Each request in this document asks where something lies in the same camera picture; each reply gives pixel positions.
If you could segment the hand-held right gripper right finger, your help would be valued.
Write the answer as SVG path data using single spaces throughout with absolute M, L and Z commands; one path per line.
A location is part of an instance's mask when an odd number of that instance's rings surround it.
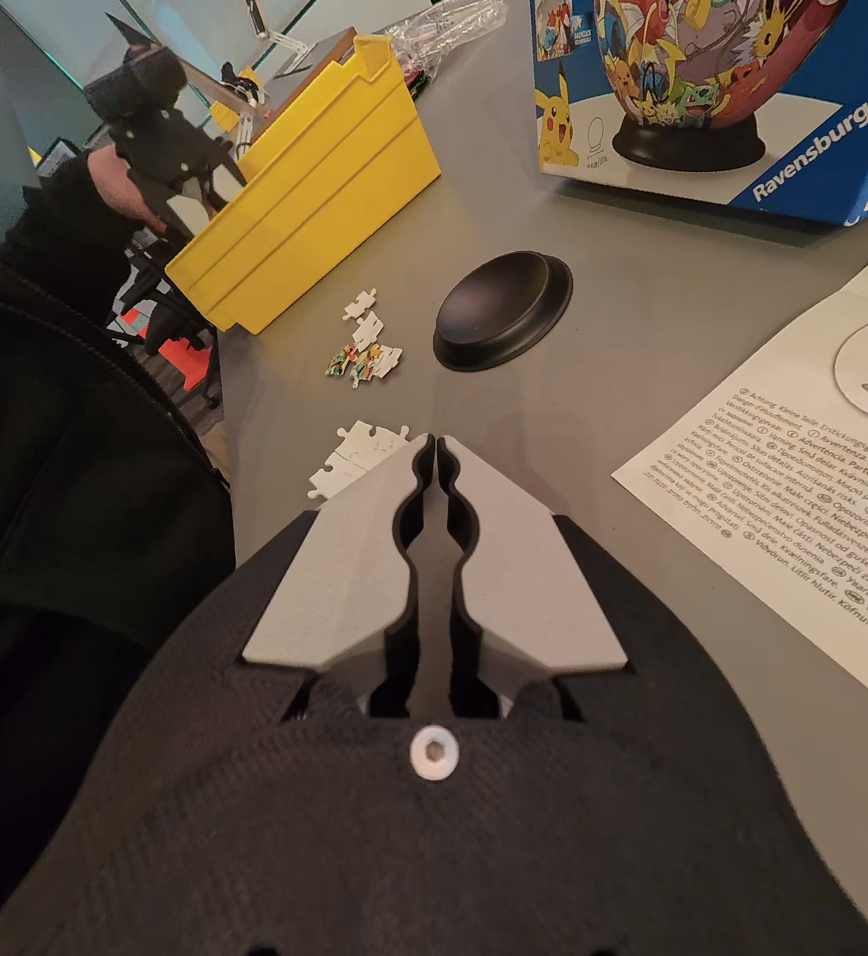
M 531 683 L 623 669 L 628 656 L 557 523 L 451 436 L 437 442 L 447 530 L 461 549 L 449 622 L 449 699 L 494 719 Z

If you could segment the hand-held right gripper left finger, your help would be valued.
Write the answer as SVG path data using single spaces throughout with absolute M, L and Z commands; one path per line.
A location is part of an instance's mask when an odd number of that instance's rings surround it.
M 306 511 L 308 530 L 242 652 L 348 687 L 372 716 L 406 716 L 420 659 L 418 573 L 436 440 L 421 435 Z

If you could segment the yellow plastic bin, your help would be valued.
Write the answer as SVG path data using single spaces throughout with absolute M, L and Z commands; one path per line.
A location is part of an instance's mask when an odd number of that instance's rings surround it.
M 237 198 L 165 266 L 219 330 L 265 329 L 440 177 L 392 44 L 356 35 L 238 161 Z

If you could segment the joined white puzzle section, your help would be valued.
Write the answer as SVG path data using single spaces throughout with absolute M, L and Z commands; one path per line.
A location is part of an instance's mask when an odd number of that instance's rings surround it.
M 308 498 L 331 499 L 404 448 L 408 433 L 407 425 L 395 432 L 362 421 L 357 421 L 349 429 L 340 428 L 336 433 L 340 443 L 326 459 L 324 467 L 309 478 Z

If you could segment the person's left forearm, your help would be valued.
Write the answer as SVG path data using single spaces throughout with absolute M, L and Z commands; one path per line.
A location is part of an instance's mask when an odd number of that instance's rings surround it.
M 0 264 L 99 325 L 130 273 L 125 255 L 144 225 L 109 209 L 90 178 L 90 152 L 25 188 L 25 209 L 0 243 Z

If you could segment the black round puzzle stand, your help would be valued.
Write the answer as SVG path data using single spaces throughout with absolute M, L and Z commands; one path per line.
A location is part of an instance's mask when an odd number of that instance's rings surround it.
M 459 373 L 510 362 L 557 325 L 572 292 L 571 269 L 557 257 L 534 250 L 495 257 L 462 279 L 440 306 L 434 356 Z

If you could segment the printed puzzle box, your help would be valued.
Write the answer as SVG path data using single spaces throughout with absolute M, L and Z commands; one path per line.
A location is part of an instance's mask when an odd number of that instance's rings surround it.
M 543 173 L 868 218 L 868 1 L 530 2 Z

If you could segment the person's left hand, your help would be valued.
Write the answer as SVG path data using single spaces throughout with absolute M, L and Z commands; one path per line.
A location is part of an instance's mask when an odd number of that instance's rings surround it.
M 117 154 L 114 144 L 90 152 L 87 169 L 97 193 L 109 209 L 143 224 L 153 233 L 165 233 L 165 223 L 144 202 L 140 189 L 129 177 L 128 163 Z

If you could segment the yellow black device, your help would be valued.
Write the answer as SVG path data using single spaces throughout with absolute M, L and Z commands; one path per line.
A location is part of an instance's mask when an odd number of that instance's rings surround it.
M 222 85 L 234 95 L 248 102 L 251 106 L 261 106 L 265 103 L 264 89 L 252 78 L 237 74 L 233 65 L 225 61 L 221 65 Z

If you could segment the grey framed cabinet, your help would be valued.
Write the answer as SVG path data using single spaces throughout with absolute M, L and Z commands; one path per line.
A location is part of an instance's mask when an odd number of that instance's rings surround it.
M 36 153 L 33 148 L 30 148 L 30 152 L 39 178 L 53 176 L 60 165 L 82 155 L 82 149 L 65 137 L 54 139 L 42 154 Z

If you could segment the red floor object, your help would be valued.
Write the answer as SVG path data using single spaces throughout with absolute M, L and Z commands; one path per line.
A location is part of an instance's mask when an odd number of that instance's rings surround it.
M 145 343 L 150 322 L 148 313 L 141 312 L 138 308 L 130 308 L 117 320 L 140 338 L 143 344 Z M 183 376 L 182 388 L 186 393 L 191 393 L 206 381 L 210 370 L 210 359 L 213 357 L 213 348 L 211 345 L 205 345 L 199 350 L 187 340 L 169 340 L 160 347 L 158 354 Z

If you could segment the brown wooden board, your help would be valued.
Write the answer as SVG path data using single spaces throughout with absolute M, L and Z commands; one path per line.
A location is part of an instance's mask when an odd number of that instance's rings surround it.
M 287 109 L 332 63 L 343 63 L 354 50 L 356 30 L 338 32 L 316 42 L 295 66 L 279 67 L 264 83 L 266 105 L 261 119 L 253 124 L 250 142 L 255 144 Z

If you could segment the white instruction sheet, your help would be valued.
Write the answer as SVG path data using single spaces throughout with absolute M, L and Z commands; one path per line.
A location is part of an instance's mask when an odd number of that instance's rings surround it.
M 868 688 L 868 266 L 614 478 Z

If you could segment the clear plastic bag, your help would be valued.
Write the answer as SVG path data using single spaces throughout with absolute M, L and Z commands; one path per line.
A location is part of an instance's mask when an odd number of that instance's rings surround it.
M 416 99 L 449 54 L 500 29 L 507 16 L 505 1 L 443 1 L 384 28 L 382 35 L 391 39 Z

